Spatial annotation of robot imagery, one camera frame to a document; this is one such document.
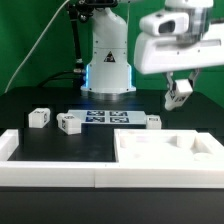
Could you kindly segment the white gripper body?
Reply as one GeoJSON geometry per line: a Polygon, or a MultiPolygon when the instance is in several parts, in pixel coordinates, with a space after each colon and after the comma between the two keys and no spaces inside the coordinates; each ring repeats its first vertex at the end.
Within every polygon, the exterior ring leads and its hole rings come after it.
{"type": "Polygon", "coordinates": [[[224,34],[211,29],[196,44],[175,37],[153,37],[142,32],[135,45],[134,66],[141,74],[156,74],[224,64],[224,34]]]}

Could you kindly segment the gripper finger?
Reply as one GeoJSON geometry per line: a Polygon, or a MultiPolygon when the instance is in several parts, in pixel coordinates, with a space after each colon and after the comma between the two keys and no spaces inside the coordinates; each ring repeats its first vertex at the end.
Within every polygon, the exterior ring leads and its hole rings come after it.
{"type": "Polygon", "coordinates": [[[197,68],[197,69],[193,70],[191,72],[191,74],[189,75],[188,80],[189,80],[189,83],[191,84],[191,87],[194,87],[195,86],[196,81],[197,81],[200,73],[201,73],[201,69],[200,68],[197,68]]]}
{"type": "Polygon", "coordinates": [[[167,88],[168,88],[168,92],[169,94],[174,97],[175,96],[175,91],[176,91],[176,83],[173,80],[172,76],[173,73],[172,72],[165,72],[163,74],[164,78],[166,79],[167,82],[167,88]]]}

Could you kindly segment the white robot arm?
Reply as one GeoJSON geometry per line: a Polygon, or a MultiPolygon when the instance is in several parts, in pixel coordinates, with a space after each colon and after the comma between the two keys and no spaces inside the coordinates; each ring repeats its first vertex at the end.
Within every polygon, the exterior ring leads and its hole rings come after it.
{"type": "MultiPolygon", "coordinates": [[[[131,0],[83,0],[93,22],[93,56],[82,91],[117,98],[134,92],[127,62],[128,25],[111,9],[131,0]]],[[[214,0],[165,0],[140,19],[134,67],[142,74],[224,65],[224,18],[210,17],[214,0]]]]}

